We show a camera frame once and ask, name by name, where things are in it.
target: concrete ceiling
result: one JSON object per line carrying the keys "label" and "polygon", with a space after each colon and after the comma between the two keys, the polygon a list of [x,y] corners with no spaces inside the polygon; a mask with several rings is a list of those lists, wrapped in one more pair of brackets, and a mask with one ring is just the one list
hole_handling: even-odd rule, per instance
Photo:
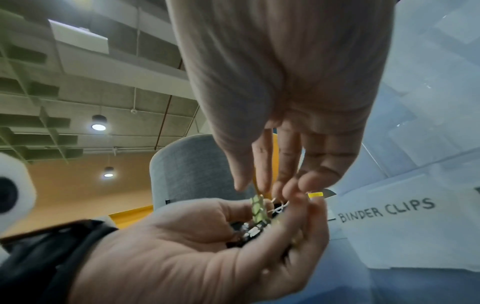
{"label": "concrete ceiling", "polygon": [[[0,10],[0,114],[38,117],[42,110],[48,117],[70,119],[54,130],[0,122],[16,135],[53,139],[52,145],[27,142],[22,149],[56,148],[64,158],[63,149],[69,148],[152,151],[210,132],[182,66],[165,2],[5,0]],[[59,22],[59,30],[49,20]],[[92,51],[100,49],[106,52]],[[106,133],[91,128],[95,114],[107,117]],[[58,134],[77,140],[59,143]],[[7,147],[0,140],[0,149]]]}

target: ceiling lamp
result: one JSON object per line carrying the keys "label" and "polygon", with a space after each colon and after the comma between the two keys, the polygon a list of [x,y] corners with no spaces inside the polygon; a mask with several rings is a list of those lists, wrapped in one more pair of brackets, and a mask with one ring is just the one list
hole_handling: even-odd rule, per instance
{"label": "ceiling lamp", "polygon": [[105,131],[107,129],[107,118],[105,116],[93,115],[91,121],[91,128],[95,131]]}
{"label": "ceiling lamp", "polygon": [[114,168],[113,167],[106,167],[103,171],[103,177],[111,178],[114,176]]}

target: gray upholstered chair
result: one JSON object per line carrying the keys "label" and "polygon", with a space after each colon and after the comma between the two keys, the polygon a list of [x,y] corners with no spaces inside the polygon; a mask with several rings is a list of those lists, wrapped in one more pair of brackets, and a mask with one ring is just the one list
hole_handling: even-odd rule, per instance
{"label": "gray upholstered chair", "polygon": [[186,137],[158,151],[150,161],[150,179],[154,210],[182,200],[240,200],[256,193],[252,184],[244,192],[234,189],[227,158],[210,134]]}

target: human hand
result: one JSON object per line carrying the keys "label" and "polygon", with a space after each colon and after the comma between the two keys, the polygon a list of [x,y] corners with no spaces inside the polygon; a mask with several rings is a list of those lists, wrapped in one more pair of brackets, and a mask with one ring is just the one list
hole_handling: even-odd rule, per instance
{"label": "human hand", "polygon": [[[356,159],[392,33],[393,0],[168,1],[197,100],[235,188],[323,189]],[[297,172],[302,146],[303,164]]]}
{"label": "human hand", "polygon": [[[277,218],[244,247],[226,249],[235,236],[229,222],[252,219],[250,201],[200,199],[162,207],[99,242],[69,302],[249,303],[299,291],[329,241],[325,202],[298,194]],[[281,261],[300,228],[305,239]]]}

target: brown wall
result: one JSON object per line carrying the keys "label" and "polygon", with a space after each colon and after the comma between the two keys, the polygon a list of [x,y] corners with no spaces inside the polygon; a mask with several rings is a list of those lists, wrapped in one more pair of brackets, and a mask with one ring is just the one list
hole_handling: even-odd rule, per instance
{"label": "brown wall", "polygon": [[115,178],[108,180],[101,178],[108,164],[106,155],[88,155],[69,164],[59,160],[29,165],[37,191],[35,207],[3,236],[151,205],[152,156],[153,153],[110,156]]}

